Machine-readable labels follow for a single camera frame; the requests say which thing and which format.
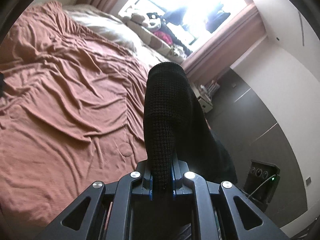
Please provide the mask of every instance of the window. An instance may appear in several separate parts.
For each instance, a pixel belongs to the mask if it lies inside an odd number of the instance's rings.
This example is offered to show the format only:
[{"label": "window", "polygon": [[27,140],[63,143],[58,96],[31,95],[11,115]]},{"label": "window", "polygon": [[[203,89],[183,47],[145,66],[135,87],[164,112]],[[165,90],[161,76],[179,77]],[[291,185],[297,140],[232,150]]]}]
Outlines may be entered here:
[{"label": "window", "polygon": [[[229,22],[245,6],[244,0],[129,0],[129,6],[145,13],[157,13],[166,19],[166,25],[189,49],[195,51]],[[168,15],[178,15],[174,22]]]}]

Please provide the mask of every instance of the triangular cutout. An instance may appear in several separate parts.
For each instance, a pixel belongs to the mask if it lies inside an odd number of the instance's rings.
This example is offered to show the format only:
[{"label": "triangular cutout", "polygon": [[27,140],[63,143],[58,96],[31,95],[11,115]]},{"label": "triangular cutout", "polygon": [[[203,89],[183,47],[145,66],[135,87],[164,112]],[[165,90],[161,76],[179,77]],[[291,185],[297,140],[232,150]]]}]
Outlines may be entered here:
[{"label": "triangular cutout", "polygon": [[233,200],[236,204],[241,221],[246,230],[250,230],[262,225],[262,220],[257,216],[255,212],[251,210],[250,207],[248,207],[246,203],[244,203],[244,201],[240,197],[235,196]]},{"label": "triangular cutout", "polygon": [[78,231],[87,212],[91,198],[86,197],[63,221],[62,225]]}]

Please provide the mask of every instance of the floor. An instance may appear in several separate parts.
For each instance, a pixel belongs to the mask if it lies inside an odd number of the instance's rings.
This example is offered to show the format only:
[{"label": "floor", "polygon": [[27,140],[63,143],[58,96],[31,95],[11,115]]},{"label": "floor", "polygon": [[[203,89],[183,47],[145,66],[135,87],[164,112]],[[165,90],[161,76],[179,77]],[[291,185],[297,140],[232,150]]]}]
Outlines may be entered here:
[{"label": "floor", "polygon": [[307,211],[304,181],[291,146],[268,108],[233,70],[218,84],[206,118],[233,158],[236,186],[243,189],[251,159],[277,165],[281,179],[265,214],[282,227]]}]

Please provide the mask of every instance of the white pillow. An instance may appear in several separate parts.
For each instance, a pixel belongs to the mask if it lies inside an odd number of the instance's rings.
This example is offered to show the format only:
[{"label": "white pillow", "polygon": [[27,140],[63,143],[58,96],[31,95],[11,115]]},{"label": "white pillow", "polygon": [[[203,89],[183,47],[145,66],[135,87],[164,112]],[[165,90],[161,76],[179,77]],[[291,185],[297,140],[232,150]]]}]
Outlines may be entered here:
[{"label": "white pillow", "polygon": [[104,13],[88,4],[64,6],[63,10],[74,21],[88,27],[95,33],[137,53],[143,45],[139,36],[116,17]]}]

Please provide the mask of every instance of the wall socket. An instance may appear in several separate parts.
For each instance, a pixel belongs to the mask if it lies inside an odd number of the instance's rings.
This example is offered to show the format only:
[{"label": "wall socket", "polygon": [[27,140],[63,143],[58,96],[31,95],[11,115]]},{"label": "wall socket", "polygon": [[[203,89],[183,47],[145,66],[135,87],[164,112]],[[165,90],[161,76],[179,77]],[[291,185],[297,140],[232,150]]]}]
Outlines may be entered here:
[{"label": "wall socket", "polygon": [[306,184],[307,184],[307,186],[309,186],[311,184],[311,177],[306,179]]}]

